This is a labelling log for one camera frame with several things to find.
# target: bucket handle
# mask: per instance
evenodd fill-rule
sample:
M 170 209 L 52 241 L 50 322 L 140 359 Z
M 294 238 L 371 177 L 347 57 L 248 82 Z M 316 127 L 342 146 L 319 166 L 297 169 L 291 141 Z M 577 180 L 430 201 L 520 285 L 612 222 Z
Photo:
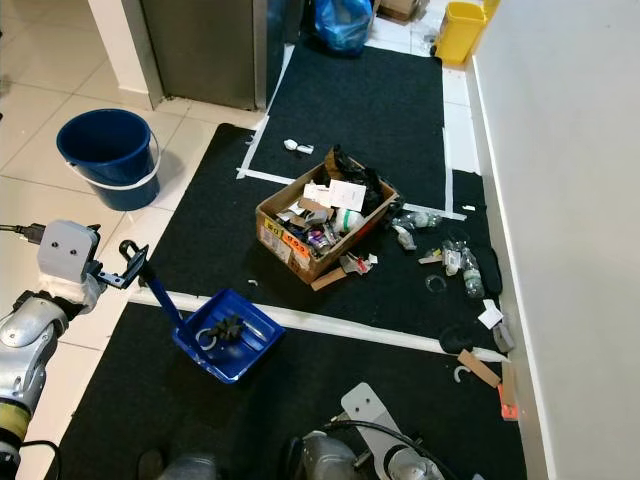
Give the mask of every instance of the bucket handle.
M 151 173 L 149 173 L 148 175 L 145 175 L 144 177 L 142 177 L 140 180 L 138 180 L 133 185 L 106 185 L 104 183 L 96 182 L 95 180 L 91 180 L 90 178 L 85 177 L 82 173 L 80 173 L 78 171 L 78 169 L 76 169 L 75 165 L 72 164 L 71 162 L 65 162 L 65 163 L 67 164 L 67 167 L 69 167 L 69 169 L 75 175 L 77 175 L 78 177 L 82 178 L 83 180 L 85 180 L 86 182 L 90 183 L 91 185 L 95 185 L 96 187 L 105 188 L 107 190 L 134 190 L 134 189 L 136 189 L 138 187 L 141 187 L 145 183 L 149 182 L 153 177 L 155 177 L 156 173 L 158 173 L 158 169 L 160 168 L 160 160 L 162 160 L 162 152 L 160 151 L 160 143 L 158 143 L 158 139 L 156 138 L 156 134 L 153 133 L 152 130 L 150 130 L 150 132 L 151 132 L 151 136 L 153 137 L 153 140 L 155 141 L 155 144 L 156 144 L 156 152 L 157 152 L 156 164 L 154 165 L 153 170 L 151 170 Z

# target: black cable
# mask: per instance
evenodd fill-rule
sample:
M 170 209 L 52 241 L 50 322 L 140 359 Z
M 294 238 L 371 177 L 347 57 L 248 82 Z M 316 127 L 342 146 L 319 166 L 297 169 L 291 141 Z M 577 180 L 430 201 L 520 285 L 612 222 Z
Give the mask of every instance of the black cable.
M 60 448 L 49 440 L 32 440 L 31 442 L 24 442 L 20 448 L 34 447 L 37 445 L 44 445 L 53 450 L 53 461 L 56 463 L 56 480 L 62 478 L 62 455 L 60 454 Z
M 416 442 L 414 442 L 411 438 L 407 437 L 406 435 L 400 432 L 396 432 L 395 430 L 385 427 L 384 425 L 380 425 L 378 423 L 373 423 L 373 422 L 365 422 L 362 420 L 340 420 L 336 422 L 327 423 L 321 428 L 321 430 L 325 430 L 325 431 L 338 430 L 341 428 L 349 428 L 349 427 L 364 427 L 364 428 L 370 428 L 372 430 L 378 430 L 379 432 L 382 432 L 382 433 L 386 433 L 387 435 L 390 435 L 395 439 L 400 440 L 403 443 L 406 443 L 415 451 L 417 451 L 421 455 L 424 455 L 426 458 L 431 460 L 433 463 L 436 464 L 438 469 L 447 476 L 449 480 L 459 480 L 458 476 L 455 473 L 453 473 L 449 467 L 447 467 L 444 463 L 442 463 L 438 459 L 438 457 L 433 455 L 426 448 L 424 448 L 421 445 L 418 445 Z

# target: stainless steel refrigerator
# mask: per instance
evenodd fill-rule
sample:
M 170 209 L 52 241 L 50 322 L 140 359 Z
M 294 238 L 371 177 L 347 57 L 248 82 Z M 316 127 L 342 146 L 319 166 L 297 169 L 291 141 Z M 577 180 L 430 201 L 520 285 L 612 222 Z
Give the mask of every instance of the stainless steel refrigerator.
M 286 0 L 141 0 L 164 94 L 265 109 L 284 53 Z

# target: baseboard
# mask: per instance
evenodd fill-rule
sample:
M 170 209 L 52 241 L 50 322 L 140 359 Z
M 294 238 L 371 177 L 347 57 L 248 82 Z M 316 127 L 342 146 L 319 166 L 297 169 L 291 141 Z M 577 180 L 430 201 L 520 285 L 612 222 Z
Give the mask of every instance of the baseboard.
M 502 273 L 503 292 L 500 296 L 500 306 L 504 313 L 507 327 L 516 342 L 516 348 L 509 353 L 509 359 L 513 362 L 516 376 L 519 426 L 527 466 L 527 476 L 529 480 L 546 480 L 555 477 L 550 448 L 545 448 L 545 437 L 546 439 L 549 437 L 543 433 L 548 432 L 548 429 L 544 422 L 543 406 L 536 402 L 536 395 L 539 395 L 540 390 L 536 388 L 537 376 L 533 359 L 529 358 L 526 318 L 524 312 L 520 309 L 518 301 L 517 275 L 513 256 L 511 255 L 508 226 L 503 219 L 502 202 L 499 193 L 500 186 L 494 168 L 490 131 L 489 126 L 486 124 L 486 112 L 482 101 L 482 90 L 477 75 L 475 56 L 468 62 L 466 70 L 471 116 L 478 150 L 478 163 L 487 204 L 491 244 L 498 256 Z
M 153 110 L 153 104 L 148 92 L 139 92 L 128 88 L 119 87 L 122 103 L 128 107 L 142 108 L 143 110 Z

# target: yellow trash bin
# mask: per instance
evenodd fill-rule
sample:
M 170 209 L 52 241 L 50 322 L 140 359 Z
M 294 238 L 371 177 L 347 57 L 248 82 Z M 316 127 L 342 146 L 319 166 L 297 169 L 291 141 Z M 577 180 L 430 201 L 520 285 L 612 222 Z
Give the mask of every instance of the yellow trash bin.
M 447 5 L 447 11 L 440 26 L 440 34 L 435 42 L 436 57 L 442 59 L 447 65 L 464 64 L 498 2 L 488 3 L 491 4 L 489 12 L 473 3 L 451 2 Z

